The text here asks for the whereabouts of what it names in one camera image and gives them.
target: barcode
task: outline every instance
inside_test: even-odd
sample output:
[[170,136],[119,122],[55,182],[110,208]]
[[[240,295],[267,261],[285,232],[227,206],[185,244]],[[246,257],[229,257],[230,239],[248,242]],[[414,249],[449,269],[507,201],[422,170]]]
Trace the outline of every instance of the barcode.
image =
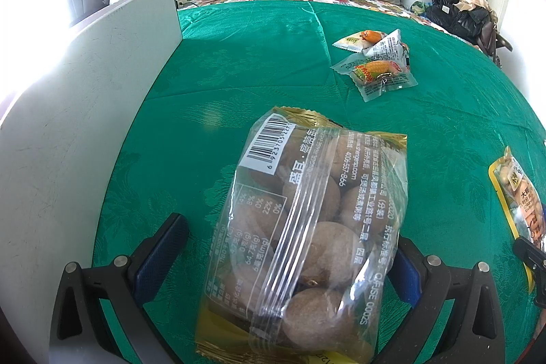
[[279,114],[271,114],[250,143],[239,165],[275,174],[282,151],[296,127]]

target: green bed cover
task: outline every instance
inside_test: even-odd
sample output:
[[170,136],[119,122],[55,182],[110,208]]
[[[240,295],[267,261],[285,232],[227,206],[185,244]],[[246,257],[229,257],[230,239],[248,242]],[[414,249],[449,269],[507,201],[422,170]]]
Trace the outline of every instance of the green bed cover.
[[[486,261],[495,277],[512,363],[537,310],[489,177],[510,145],[539,192],[546,190],[546,132],[510,80],[484,55],[412,20],[343,5],[256,1],[178,13],[184,40],[154,82],[108,185],[93,265],[106,265],[151,236],[170,212],[191,239],[156,299],[151,319],[184,363],[209,362],[193,343],[212,231],[250,126],[275,105],[318,111],[353,130],[408,135],[409,204],[401,234],[451,266]],[[332,43],[356,31],[402,31],[419,85],[365,103],[330,68],[349,53]],[[425,350],[430,357],[451,304]],[[107,319],[125,357],[138,362],[111,306]],[[387,283],[383,347],[407,313]]]

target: blue gripper pad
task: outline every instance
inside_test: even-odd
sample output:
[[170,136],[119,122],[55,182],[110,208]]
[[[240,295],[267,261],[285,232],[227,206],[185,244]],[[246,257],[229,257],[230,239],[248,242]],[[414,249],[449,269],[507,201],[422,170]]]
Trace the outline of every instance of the blue gripper pad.
[[414,308],[421,298],[419,273],[402,251],[398,250],[389,272],[389,279],[401,301]]
[[139,307],[156,297],[188,236],[188,221],[179,214],[135,274],[133,297]]

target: bag of nuts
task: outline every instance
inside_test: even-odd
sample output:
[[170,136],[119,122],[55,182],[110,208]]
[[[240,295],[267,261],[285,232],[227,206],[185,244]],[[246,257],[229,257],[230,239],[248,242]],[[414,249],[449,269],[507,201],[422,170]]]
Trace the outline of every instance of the bag of nuts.
[[[506,147],[503,157],[491,164],[489,178],[501,201],[514,239],[523,236],[540,250],[546,251],[546,225],[541,200],[531,180],[512,156],[510,147]],[[530,293],[534,286],[533,277],[531,271],[524,267]]]
[[248,135],[212,239],[198,353],[368,363],[406,205],[405,135],[275,107]]

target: white board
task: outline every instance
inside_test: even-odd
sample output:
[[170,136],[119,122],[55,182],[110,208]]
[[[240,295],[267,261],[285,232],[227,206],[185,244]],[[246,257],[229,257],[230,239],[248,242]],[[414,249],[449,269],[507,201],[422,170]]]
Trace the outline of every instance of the white board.
[[181,40],[174,0],[109,6],[0,125],[0,306],[38,363],[63,268],[91,266],[119,150]]

